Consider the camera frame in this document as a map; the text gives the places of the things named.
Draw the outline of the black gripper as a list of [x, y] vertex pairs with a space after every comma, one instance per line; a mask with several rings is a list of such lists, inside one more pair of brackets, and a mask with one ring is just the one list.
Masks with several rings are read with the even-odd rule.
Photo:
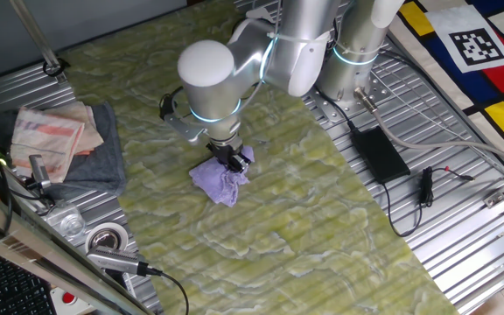
[[252, 163], [246, 153], [246, 147], [243, 147], [242, 139], [237, 134], [224, 140], [211, 138], [206, 147], [220, 163], [227, 165], [231, 172], [243, 172]]

